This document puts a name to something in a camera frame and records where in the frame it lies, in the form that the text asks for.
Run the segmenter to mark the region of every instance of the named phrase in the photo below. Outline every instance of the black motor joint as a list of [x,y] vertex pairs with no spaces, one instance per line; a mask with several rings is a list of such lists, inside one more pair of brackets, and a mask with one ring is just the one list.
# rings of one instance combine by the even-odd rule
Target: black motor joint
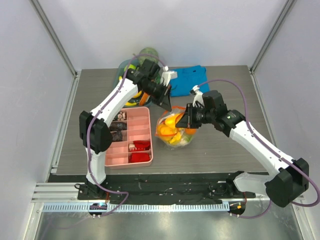
[[222,95],[216,91],[202,94],[203,107],[186,105],[182,118],[176,123],[177,128],[197,129],[202,124],[212,124],[214,128],[230,136],[236,124],[245,121],[245,117],[237,110],[228,110]]
[[152,103],[167,111],[171,111],[171,86],[158,84],[154,81],[157,78],[159,71],[160,67],[157,63],[146,59],[137,70],[130,69],[127,72],[126,78],[136,84],[139,91],[142,90],[147,93],[151,97]]

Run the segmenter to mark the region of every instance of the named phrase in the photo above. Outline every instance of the orange fruit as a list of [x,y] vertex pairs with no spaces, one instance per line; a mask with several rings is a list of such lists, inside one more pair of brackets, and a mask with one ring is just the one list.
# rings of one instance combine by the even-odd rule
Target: orange fruit
[[158,136],[165,142],[170,141],[177,133],[176,130],[174,130],[164,124],[159,125],[157,127],[157,131],[158,131]]
[[189,134],[189,135],[194,135],[194,134],[196,134],[197,129],[195,129],[195,128],[185,128],[185,129],[184,129],[184,132],[185,132],[186,134]]
[[168,117],[164,121],[164,124],[167,125],[168,127],[172,128],[172,129],[175,129],[176,128],[176,123],[180,120],[181,117],[182,117],[182,115],[180,113],[172,115],[172,116]]

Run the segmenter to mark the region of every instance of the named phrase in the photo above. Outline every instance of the white wall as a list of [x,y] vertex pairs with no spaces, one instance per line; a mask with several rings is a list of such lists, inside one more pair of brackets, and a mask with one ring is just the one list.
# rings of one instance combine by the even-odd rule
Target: white wall
[[21,240],[73,78],[29,1],[0,9],[0,238]]
[[251,66],[286,0],[39,0],[74,67],[117,68],[144,47],[169,66]]
[[[310,176],[318,186],[320,186],[319,13],[319,1],[297,1],[256,71],[277,145],[294,158],[302,157],[307,160]],[[316,199],[316,193],[311,185],[306,196],[308,203]],[[320,206],[310,208],[308,212],[312,214],[314,230],[318,231]]]

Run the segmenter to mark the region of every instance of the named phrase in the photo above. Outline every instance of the robotic arm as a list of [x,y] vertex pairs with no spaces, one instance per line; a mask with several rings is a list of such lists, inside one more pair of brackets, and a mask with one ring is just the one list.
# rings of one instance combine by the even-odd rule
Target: robotic arm
[[[112,143],[109,125],[125,103],[143,90],[150,95],[154,104],[167,111],[172,110],[169,82],[177,77],[177,73],[169,71],[165,66],[161,83],[157,84],[152,80],[155,79],[159,70],[160,67],[156,63],[146,59],[137,70],[129,69],[124,81],[120,82],[99,106],[91,112],[83,111],[80,114],[80,138],[87,153],[88,151],[91,153],[91,172],[98,184],[106,181],[106,150]],[[282,160],[289,160],[309,176],[309,165],[304,159],[294,160],[277,149],[259,134],[240,112],[228,110],[218,91],[202,93],[199,87],[195,86],[191,93],[194,95],[193,103],[186,105],[185,113],[176,123],[176,127],[197,129],[202,124],[213,124],[215,129],[246,148],[268,172],[268,175],[249,174],[243,171],[233,173],[226,180],[231,193],[252,192],[268,195],[276,205],[285,207],[308,189],[307,179]],[[109,102],[108,105],[102,109],[106,102]],[[90,149],[87,149],[87,131],[97,113],[100,114],[93,122],[89,138]],[[95,184],[89,171],[86,178],[89,191],[98,197],[104,194]]]
[[[168,71],[168,67],[165,66],[161,76],[161,83],[157,84],[152,80],[156,78],[159,70],[160,67],[156,63],[146,59],[137,70],[129,69],[127,71],[122,87],[122,83],[119,82],[116,88],[109,94],[109,96],[106,97],[105,100],[103,100],[102,103],[99,104],[99,106],[91,110],[91,112],[83,111],[80,114],[80,138],[82,139],[82,143],[85,146],[87,153],[88,151],[91,153],[91,171],[99,184],[106,179],[106,150],[112,143],[112,135],[110,133],[109,126],[125,103],[140,90],[143,90],[150,95],[151,101],[154,104],[167,111],[172,110],[170,104],[171,85],[169,85],[169,82],[170,79],[177,77],[177,73],[175,71]],[[92,125],[90,131],[90,149],[87,149],[87,130],[89,124],[107,101],[110,101],[109,104],[102,112],[100,112]],[[99,188],[95,185],[89,171],[86,178],[89,187],[91,187],[93,191],[98,192]]]
[[238,171],[227,179],[233,191],[268,195],[272,202],[284,208],[308,189],[309,182],[281,160],[289,160],[309,176],[309,165],[304,159],[294,160],[276,148],[246,122],[246,118],[240,112],[228,110],[218,91],[202,93],[199,87],[195,86],[191,93],[194,95],[193,103],[186,105],[185,113],[176,127],[197,129],[202,124],[213,124],[215,129],[247,149],[269,173],[257,175]]

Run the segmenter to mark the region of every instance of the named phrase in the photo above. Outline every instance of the blue cloth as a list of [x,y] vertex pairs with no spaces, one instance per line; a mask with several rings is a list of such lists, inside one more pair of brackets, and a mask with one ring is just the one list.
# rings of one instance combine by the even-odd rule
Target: blue cloth
[[[170,80],[171,97],[188,96],[195,85],[207,81],[206,68],[200,65],[173,69],[173,71],[177,72],[178,77]],[[203,93],[209,90],[208,84],[200,87],[200,91]]]

